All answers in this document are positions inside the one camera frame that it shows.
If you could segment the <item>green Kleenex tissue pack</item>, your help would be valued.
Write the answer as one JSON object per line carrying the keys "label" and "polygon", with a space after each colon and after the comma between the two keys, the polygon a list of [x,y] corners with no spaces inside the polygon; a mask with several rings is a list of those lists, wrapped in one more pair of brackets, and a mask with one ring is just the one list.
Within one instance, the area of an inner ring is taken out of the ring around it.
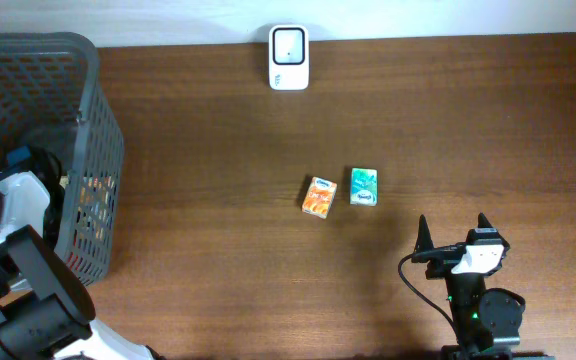
{"label": "green Kleenex tissue pack", "polygon": [[376,206],[378,202],[378,172],[375,169],[353,168],[350,182],[350,204]]}

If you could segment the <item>orange Kleenex tissue pack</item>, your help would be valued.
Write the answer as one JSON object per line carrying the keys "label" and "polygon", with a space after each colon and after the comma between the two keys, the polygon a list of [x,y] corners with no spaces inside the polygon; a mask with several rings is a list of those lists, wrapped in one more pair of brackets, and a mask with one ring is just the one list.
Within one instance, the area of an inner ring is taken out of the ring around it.
{"label": "orange Kleenex tissue pack", "polygon": [[326,219],[334,201],[338,185],[335,182],[313,177],[301,209],[304,213]]}

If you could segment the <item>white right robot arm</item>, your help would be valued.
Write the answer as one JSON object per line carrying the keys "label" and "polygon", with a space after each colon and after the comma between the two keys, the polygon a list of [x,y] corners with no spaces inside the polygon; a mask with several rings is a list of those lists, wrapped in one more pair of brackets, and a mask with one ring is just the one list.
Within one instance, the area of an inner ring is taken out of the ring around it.
{"label": "white right robot arm", "polygon": [[491,225],[484,214],[466,239],[453,245],[436,247],[427,220],[419,218],[414,250],[404,261],[427,266],[428,280],[443,280],[450,311],[445,312],[411,283],[407,283],[423,301],[447,319],[457,343],[441,348],[442,359],[546,359],[540,352],[516,352],[519,329],[526,309],[525,299],[503,288],[488,288],[485,279],[502,268],[510,250],[509,243]]}

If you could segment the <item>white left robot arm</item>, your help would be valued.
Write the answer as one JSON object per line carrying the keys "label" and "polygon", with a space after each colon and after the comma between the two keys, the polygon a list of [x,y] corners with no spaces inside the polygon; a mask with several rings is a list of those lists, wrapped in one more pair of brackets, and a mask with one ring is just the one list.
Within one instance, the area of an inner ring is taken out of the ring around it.
{"label": "white left robot arm", "polygon": [[55,253],[60,177],[58,159],[32,146],[9,152],[0,172],[0,359],[158,359],[97,319]]}

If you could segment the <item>white barcode scanner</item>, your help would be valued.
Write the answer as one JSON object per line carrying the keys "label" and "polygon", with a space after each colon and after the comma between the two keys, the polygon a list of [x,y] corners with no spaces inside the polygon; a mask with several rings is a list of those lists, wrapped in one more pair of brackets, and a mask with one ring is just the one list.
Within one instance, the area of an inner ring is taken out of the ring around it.
{"label": "white barcode scanner", "polygon": [[268,33],[268,80],[276,91],[300,91],[309,86],[309,32],[302,25],[273,26]]}

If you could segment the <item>grey plastic basket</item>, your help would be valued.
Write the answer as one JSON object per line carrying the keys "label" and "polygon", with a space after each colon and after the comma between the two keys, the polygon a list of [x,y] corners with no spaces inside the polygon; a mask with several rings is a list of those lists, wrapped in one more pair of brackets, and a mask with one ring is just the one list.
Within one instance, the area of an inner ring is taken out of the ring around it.
{"label": "grey plastic basket", "polygon": [[108,273],[124,138],[99,56],[70,32],[0,34],[0,171],[11,150],[53,154],[67,178],[55,251],[86,286]]}

